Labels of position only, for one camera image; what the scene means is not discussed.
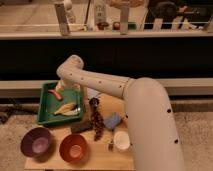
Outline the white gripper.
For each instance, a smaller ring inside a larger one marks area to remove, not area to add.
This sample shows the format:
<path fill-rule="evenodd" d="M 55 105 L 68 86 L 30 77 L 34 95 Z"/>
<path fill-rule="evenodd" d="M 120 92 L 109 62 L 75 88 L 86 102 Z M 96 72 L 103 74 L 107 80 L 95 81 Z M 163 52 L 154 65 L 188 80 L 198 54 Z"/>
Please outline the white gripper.
<path fill-rule="evenodd" d="M 55 86 L 55 90 L 57 92 L 59 92 L 60 90 L 65 90 L 65 89 L 74 89 L 74 90 L 79 91 L 80 85 L 73 83 L 73 82 L 67 83 L 67 82 L 63 81 L 62 79 L 60 79 Z"/>

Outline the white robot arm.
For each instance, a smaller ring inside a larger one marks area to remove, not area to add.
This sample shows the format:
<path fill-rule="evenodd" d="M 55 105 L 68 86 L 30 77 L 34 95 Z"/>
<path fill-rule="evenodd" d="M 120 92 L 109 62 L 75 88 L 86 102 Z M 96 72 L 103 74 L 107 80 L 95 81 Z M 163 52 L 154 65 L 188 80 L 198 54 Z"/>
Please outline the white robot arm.
<path fill-rule="evenodd" d="M 77 83 L 120 98 L 128 116 L 136 171 L 185 171 L 181 143 L 168 93 L 157 80 L 129 78 L 83 69 L 77 55 L 70 56 L 58 68 L 65 87 Z"/>

